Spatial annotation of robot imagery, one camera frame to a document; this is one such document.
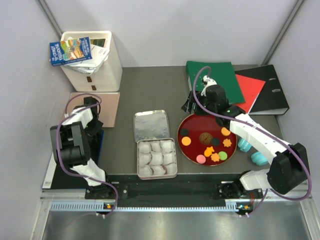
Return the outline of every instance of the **cable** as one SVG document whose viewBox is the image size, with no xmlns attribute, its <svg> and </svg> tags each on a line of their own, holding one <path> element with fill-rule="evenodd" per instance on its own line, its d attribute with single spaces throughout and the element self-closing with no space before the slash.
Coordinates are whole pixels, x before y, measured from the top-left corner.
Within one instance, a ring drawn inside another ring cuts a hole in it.
<svg viewBox="0 0 320 240">
<path fill-rule="evenodd" d="M 258 203 L 258 205 L 252 210 L 252 212 L 246 214 L 246 215 L 240 215 L 241 216 L 251 216 L 253 213 L 255 213 L 262 205 L 262 203 L 264 202 L 264 200 L 266 199 L 267 197 L 267 193 L 268 193 L 268 189 L 265 190 L 265 193 L 263 195 L 263 197 L 261 198 L 260 202 Z"/>
<path fill-rule="evenodd" d="M 70 103 L 73 99 L 78 98 L 78 97 L 83 96 L 83 95 L 90 95 L 90 96 L 93 96 L 93 97 L 95 97 L 95 98 L 98 98 L 98 99 L 99 99 L 99 102 L 97 102 L 97 103 L 95 103 L 95 104 L 92 104 L 92 105 L 90 105 L 90 106 L 86 106 L 86 107 L 80 109 L 79 111 L 77 111 L 77 113 L 80 113 L 80 112 L 82 112 L 82 111 L 84 111 L 84 110 L 93 108 L 93 107 L 98 106 L 98 105 L 100 105 L 100 104 L 102 103 L 102 99 L 101 99 L 101 97 L 99 97 L 98 95 L 91 94 L 91 93 L 81 93 L 81 94 L 76 95 L 76 96 L 74 96 L 74 97 L 72 97 L 72 98 L 69 99 L 69 101 L 67 102 L 67 104 L 66 104 L 66 106 L 65 106 L 64 112 L 67 113 L 68 105 L 69 105 L 69 103 Z M 56 129 L 56 134 L 55 134 L 56 151 L 57 151 L 57 157 L 58 157 L 60 166 L 61 166 L 62 170 L 63 170 L 67 175 L 69 175 L 69 176 L 76 177 L 76 178 L 87 178 L 87 179 L 93 180 L 93 181 L 95 181 L 95 182 L 98 182 L 98 183 L 101 183 L 101 184 L 105 184 L 105 185 L 111 187 L 111 188 L 114 190 L 114 193 L 115 193 L 115 202 L 114 202 L 114 205 L 113 205 L 113 207 L 110 209 L 110 211 L 105 215 L 106 217 L 109 217 L 109 216 L 114 212 L 114 210 L 115 210 L 115 208 L 116 208 L 116 205 L 117 205 L 117 202 L 118 202 L 119 194 L 118 194 L 117 189 L 116 189 L 112 184 L 110 184 L 110 183 L 108 183 L 108 182 L 106 182 L 106 181 L 101 181 L 101 180 L 95 179 L 95 178 L 90 177 L 90 176 L 87 176 L 87 175 L 75 174 L 75 173 L 69 172 L 69 171 L 65 168 L 64 163 L 63 163 L 63 161 L 62 161 L 61 151 L 60 151 L 60 146 L 59 146 L 59 143 L 60 143 L 60 140 L 61 140 L 61 139 L 60 139 L 60 128 L 61 128 L 62 124 L 63 124 L 65 121 L 71 119 L 74 115 L 76 115 L 76 113 L 71 114 L 70 116 L 67 116 L 65 119 L 63 119 L 63 120 L 58 124 L 57 129 Z M 81 215 L 80 217 L 84 217 L 84 216 L 87 216 L 87 215 L 89 215 L 89 213 L 84 214 L 84 215 Z M 70 225 L 71 223 L 73 223 L 74 221 L 78 220 L 80 217 L 77 217 L 75 220 L 73 220 L 72 222 L 68 223 L 67 226 L 69 226 L 69 225 Z"/>
<path fill-rule="evenodd" d="M 254 206 L 255 203 L 255 195 L 253 192 L 250 192 L 250 205 Z"/>
<path fill-rule="evenodd" d="M 101 106 L 98 105 L 98 107 L 99 107 L 99 111 L 97 111 L 97 113 L 98 113 L 98 118 L 99 118 L 99 115 L 100 115 L 100 112 L 101 112 Z"/>
<path fill-rule="evenodd" d="M 248 123 L 248 122 L 245 122 L 245 121 L 242 121 L 242 120 L 239 120 L 239 119 L 236 119 L 236 118 L 233 118 L 233 117 L 229 117 L 229 116 L 224 116 L 224 115 L 221 115 L 221 114 L 217 114 L 217 113 L 214 113 L 208 109 L 206 109 L 201 103 L 200 101 L 198 100 L 197 98 L 197 94 L 196 94 L 196 85 L 197 85 L 197 80 L 198 78 L 200 77 L 201 73 L 208 69 L 209 70 L 209 74 L 208 76 L 210 77 L 211 75 L 211 68 L 209 66 L 204 66 L 203 68 L 200 69 L 200 71 L 196 74 L 195 76 L 195 80 L 193 82 L 193 89 L 192 89 L 192 93 L 193 93 L 193 97 L 194 97 L 194 100 L 195 102 L 198 104 L 198 106 L 203 110 L 205 111 L 206 113 L 210 114 L 210 115 L 213 115 L 215 117 L 218 117 L 218 118 L 222 118 L 222 119 L 227 119 L 227 120 L 230 120 L 230 121 L 235 121 L 235 122 L 238 122 L 238 123 L 241 123 L 241 124 L 245 124 L 245 125 L 248 125 L 250 127 L 254 127 L 254 125 L 252 125 L 251 123 Z M 259 127 L 256 127 L 255 128 L 257 131 L 263 133 L 264 135 L 268 136 L 269 138 L 271 138 L 272 140 L 278 142 L 279 144 L 281 144 L 282 146 L 284 146 L 286 149 L 289 150 L 289 152 L 295 157 L 295 159 L 299 162 L 299 164 L 301 165 L 303 171 L 305 172 L 305 175 L 306 175 L 306 178 L 307 178 L 307 181 L 308 181 L 308 190 L 306 192 L 306 194 L 302 197 L 298 197 L 298 198 L 292 198 L 292 197 L 287 197 L 287 196 L 283 196 L 281 195 L 280 193 L 276 192 L 275 190 L 271 189 L 271 191 L 276 194 L 277 196 L 283 198 L 283 199 L 286 199 L 286 200 L 290 200 L 290 201 L 301 201 L 301 200 L 304 200 L 306 198 L 309 197 L 309 195 L 311 194 L 311 190 L 312 190 L 312 182 L 311 182 L 311 177 L 310 177 L 310 174 L 309 174 L 309 171 L 306 167 L 306 165 L 304 164 L 304 162 L 301 160 L 301 158 L 295 153 L 294 150 L 292 150 L 288 145 L 284 144 L 282 141 L 278 140 L 276 137 L 274 137 L 273 135 L 271 135 L 270 133 L 262 130 L 261 128 Z"/>
</svg>

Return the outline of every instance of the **silver tin lid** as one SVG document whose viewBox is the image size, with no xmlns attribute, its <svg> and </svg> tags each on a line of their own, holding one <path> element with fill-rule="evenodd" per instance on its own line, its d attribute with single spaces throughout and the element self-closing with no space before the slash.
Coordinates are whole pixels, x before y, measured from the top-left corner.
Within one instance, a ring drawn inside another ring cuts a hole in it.
<svg viewBox="0 0 320 240">
<path fill-rule="evenodd" d="M 165 110 L 137 112 L 133 117 L 134 140 L 170 138 L 169 121 Z"/>
</svg>

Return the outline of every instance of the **green folder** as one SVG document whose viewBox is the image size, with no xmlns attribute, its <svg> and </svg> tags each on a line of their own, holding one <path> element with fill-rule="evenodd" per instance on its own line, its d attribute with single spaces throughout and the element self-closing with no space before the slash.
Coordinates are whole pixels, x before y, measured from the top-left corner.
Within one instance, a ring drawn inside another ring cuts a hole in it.
<svg viewBox="0 0 320 240">
<path fill-rule="evenodd" d="M 241 92 L 241 88 L 238 84 L 236 74 L 231 62 L 198 62 L 198 61 L 187 61 L 186 62 L 186 74 L 189 81 L 190 91 L 195 82 L 197 73 L 204 66 L 211 67 L 211 78 L 214 79 L 224 90 L 226 97 L 229 99 L 230 104 L 244 103 L 245 98 Z M 208 70 L 204 70 L 196 82 L 196 91 L 202 91 L 204 84 L 202 78 L 208 74 Z"/>
</svg>

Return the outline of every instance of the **white bin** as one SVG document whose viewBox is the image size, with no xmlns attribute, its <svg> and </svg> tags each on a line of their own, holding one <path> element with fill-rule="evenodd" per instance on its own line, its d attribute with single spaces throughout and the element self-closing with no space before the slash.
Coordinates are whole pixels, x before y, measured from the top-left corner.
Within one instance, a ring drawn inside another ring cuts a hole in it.
<svg viewBox="0 0 320 240">
<path fill-rule="evenodd" d="M 78 92 L 117 92 L 120 87 L 122 66 L 110 31 L 66 31 L 61 41 L 69 37 L 77 39 L 89 37 L 90 39 L 106 39 L 105 48 L 110 48 L 108 57 L 98 70 L 93 74 L 83 74 L 62 67 L 62 70 Z"/>
</svg>

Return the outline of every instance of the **white dumpling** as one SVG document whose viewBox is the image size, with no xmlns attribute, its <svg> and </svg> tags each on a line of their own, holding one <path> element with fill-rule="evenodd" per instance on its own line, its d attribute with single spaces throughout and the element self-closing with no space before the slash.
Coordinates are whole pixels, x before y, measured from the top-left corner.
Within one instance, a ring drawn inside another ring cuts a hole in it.
<svg viewBox="0 0 320 240">
<path fill-rule="evenodd" d="M 160 146 L 162 148 L 162 151 L 165 153 L 170 153 L 175 150 L 175 145 L 172 140 L 162 140 L 160 141 Z"/>
<path fill-rule="evenodd" d="M 138 171 L 140 176 L 152 176 L 153 170 L 149 165 L 145 165 L 144 167 L 140 167 Z"/>
<path fill-rule="evenodd" d="M 144 167 L 145 165 L 150 163 L 150 161 L 151 161 L 150 153 L 139 153 L 139 159 L 138 159 L 139 168 Z"/>
<path fill-rule="evenodd" d="M 152 151 L 161 152 L 160 141 L 152 141 L 150 142 L 150 144 L 151 144 Z"/>
<path fill-rule="evenodd" d="M 169 165 L 166 165 L 166 173 L 167 174 L 175 174 L 177 172 L 177 164 L 171 163 Z"/>
<path fill-rule="evenodd" d="M 152 151 L 150 165 L 161 165 L 164 163 L 164 158 L 161 152 Z"/>
<path fill-rule="evenodd" d="M 151 146 L 149 142 L 141 141 L 138 144 L 139 153 L 148 154 L 151 152 Z"/>
<path fill-rule="evenodd" d="M 168 165 L 176 162 L 176 154 L 174 152 L 163 154 L 163 164 Z"/>
<path fill-rule="evenodd" d="M 151 166 L 153 170 L 154 176 L 161 176 L 166 174 L 166 170 L 160 165 L 160 166 Z"/>
</svg>

